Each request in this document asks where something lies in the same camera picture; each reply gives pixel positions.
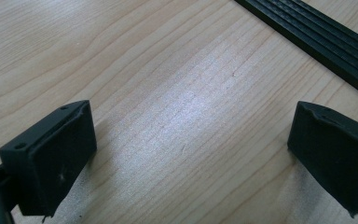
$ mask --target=black rubber strip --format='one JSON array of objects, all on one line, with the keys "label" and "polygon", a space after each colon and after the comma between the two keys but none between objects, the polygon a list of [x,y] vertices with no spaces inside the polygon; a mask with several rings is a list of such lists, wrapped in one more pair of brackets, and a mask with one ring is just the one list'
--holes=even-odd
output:
[{"label": "black rubber strip", "polygon": [[358,34],[299,0],[236,0],[358,90]]}]

